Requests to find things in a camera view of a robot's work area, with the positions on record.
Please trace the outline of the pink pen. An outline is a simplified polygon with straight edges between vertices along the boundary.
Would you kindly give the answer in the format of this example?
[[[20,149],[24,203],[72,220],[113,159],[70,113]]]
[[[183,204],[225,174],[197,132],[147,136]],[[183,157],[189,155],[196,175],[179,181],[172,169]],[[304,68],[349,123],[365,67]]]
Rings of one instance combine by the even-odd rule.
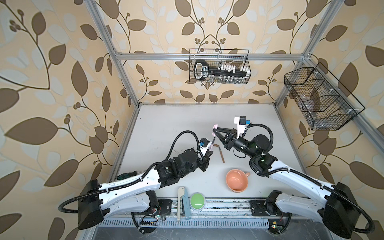
[[[212,151],[214,145],[215,145],[215,140],[216,140],[216,137],[213,138],[212,142],[211,142],[211,145],[209,147],[209,151]]]

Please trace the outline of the green pen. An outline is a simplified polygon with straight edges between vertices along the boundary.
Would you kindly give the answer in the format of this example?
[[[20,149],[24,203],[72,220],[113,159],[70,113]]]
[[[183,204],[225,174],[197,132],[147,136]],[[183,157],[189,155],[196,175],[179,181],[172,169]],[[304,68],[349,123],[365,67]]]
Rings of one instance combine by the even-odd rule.
[[[130,173],[123,173],[123,174],[118,175],[116,177],[116,180],[118,180],[118,181],[125,180],[125,179],[128,179],[128,178],[134,177],[136,175],[137,175],[137,171],[130,172]]]

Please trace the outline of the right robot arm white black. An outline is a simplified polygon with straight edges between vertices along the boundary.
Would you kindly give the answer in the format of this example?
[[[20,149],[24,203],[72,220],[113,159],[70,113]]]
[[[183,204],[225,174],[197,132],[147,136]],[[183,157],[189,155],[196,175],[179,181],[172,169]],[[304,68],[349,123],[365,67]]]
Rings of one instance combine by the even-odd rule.
[[[213,133],[227,150],[235,149],[249,156],[249,166],[259,177],[280,181],[303,194],[295,197],[273,191],[266,199],[270,212],[278,209],[311,218],[344,239],[351,238],[354,232],[375,231],[374,220],[357,204],[348,186],[314,179],[272,156],[274,135],[269,127],[263,124],[239,125],[237,129],[214,127]]]

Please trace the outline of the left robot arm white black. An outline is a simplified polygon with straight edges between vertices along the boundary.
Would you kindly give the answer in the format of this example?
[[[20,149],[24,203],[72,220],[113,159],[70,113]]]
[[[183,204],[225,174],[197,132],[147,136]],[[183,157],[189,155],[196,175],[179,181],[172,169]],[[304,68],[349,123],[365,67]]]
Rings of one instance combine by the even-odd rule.
[[[201,138],[196,143],[196,149],[187,149],[173,158],[168,155],[164,161],[151,164],[136,176],[104,184],[89,181],[79,196],[64,201],[58,210],[76,214],[80,230],[92,228],[105,217],[119,213],[157,213],[160,205],[156,190],[177,184],[196,169],[207,170],[213,142]]]

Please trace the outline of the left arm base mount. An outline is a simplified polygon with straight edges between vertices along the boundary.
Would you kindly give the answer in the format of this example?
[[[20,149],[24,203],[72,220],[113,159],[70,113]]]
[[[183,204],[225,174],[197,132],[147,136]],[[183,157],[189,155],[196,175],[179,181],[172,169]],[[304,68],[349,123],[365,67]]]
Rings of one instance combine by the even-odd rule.
[[[171,199],[160,199],[157,204],[150,204],[150,207],[144,212],[135,212],[135,214],[139,216],[168,216],[172,211],[172,203]]]

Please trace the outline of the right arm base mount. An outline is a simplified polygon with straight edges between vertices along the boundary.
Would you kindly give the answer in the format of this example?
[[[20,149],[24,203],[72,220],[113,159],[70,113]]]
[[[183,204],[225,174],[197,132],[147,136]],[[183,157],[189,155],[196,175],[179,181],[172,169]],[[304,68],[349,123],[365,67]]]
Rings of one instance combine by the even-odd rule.
[[[275,204],[266,204],[265,200],[251,200],[250,208],[253,217],[288,217],[290,214],[281,212]]]

